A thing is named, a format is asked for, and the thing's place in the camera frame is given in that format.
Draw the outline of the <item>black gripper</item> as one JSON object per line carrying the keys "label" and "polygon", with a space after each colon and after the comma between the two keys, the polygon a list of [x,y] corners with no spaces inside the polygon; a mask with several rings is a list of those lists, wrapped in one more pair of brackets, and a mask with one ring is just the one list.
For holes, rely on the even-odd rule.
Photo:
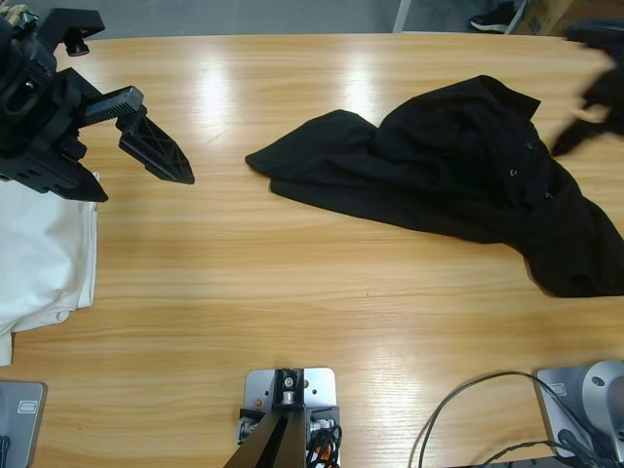
{"label": "black gripper", "polygon": [[604,53],[613,67],[582,94],[583,108],[552,145],[554,157],[604,134],[623,135],[623,19],[584,19],[565,28],[565,39]]}
{"label": "black gripper", "polygon": [[80,163],[87,148],[78,136],[82,127],[115,120],[119,147],[147,171],[165,181],[195,183],[189,160],[149,119],[138,88],[101,95],[75,70],[58,69],[60,43],[69,57],[81,57],[90,52],[86,39],[104,29],[96,10],[2,16],[2,178],[67,200],[107,201],[97,178]]}

